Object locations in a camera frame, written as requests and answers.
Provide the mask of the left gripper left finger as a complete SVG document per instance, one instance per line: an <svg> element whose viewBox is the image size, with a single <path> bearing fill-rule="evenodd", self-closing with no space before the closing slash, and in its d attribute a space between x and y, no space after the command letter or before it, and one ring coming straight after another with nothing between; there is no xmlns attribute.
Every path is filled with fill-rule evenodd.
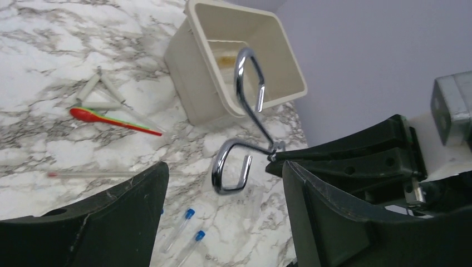
<svg viewBox="0 0 472 267"><path fill-rule="evenodd" d="M158 162L86 199L1 221L2 266L149 266L169 182Z"/></svg>

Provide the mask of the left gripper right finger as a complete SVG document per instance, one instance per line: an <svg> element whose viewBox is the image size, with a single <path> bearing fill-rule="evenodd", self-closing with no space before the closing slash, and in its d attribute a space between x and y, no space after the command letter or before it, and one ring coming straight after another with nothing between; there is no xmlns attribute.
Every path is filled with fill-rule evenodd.
<svg viewBox="0 0 472 267"><path fill-rule="evenodd" d="M471 207L424 219L360 200L287 161L299 266L470 266Z"/></svg>

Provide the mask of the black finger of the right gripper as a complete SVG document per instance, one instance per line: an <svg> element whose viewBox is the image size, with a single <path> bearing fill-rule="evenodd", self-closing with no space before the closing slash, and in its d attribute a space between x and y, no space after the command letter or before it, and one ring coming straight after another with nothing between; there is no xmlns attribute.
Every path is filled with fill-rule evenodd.
<svg viewBox="0 0 472 267"><path fill-rule="evenodd" d="M349 194L393 192L426 178L416 131L401 115L325 144L278 152L265 171L281 177L286 161Z"/></svg>

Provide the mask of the metal crucible tongs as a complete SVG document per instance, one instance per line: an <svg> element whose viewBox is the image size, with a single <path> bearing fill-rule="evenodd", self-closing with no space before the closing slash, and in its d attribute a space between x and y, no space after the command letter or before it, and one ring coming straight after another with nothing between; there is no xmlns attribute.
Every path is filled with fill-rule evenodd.
<svg viewBox="0 0 472 267"><path fill-rule="evenodd" d="M248 61L252 62L259 79L256 94L257 99L253 108L250 106L244 92L245 63ZM218 150L218 153L216 154L210 169L212 187L218 195L231 195L239 193L245 188L248 182L250 167L252 164L251 155L246 155L244 157L238 183L232 186L223 185L224 166L232 149L236 147L242 147L246 150L264 154L267 156L267 159L270 162L274 162L276 160L276 153L278 151L284 151L286 149L286 143L283 141L275 141L257 116L257 113L261 112L263 109L266 83L256 54L250 47L243 47L241 50L239 50L235 58L234 88L237 101L247 116L241 120L236 120L236 123L252 121L252 123L260 131L261 135L268 141L268 147L261 147L238 137L227 139Z"/></svg>

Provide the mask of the white clay pipe triangle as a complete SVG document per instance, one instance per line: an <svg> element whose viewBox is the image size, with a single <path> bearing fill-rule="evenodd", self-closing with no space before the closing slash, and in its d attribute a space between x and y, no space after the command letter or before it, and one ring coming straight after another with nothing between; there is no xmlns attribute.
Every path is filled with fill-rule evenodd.
<svg viewBox="0 0 472 267"><path fill-rule="evenodd" d="M99 115L106 115L108 111L122 111L126 112L133 121L124 121L133 123L139 126L149 128L151 130L159 131L163 135L167 131L159 127L154 122L150 121L144 115L136 112L126 104L125 97L119 92L119 90L112 84L106 74L103 73L101 66L97 67L97 72L87 81L82 89L76 94L75 97L77 103L73 107L83 107L92 110Z"/></svg>

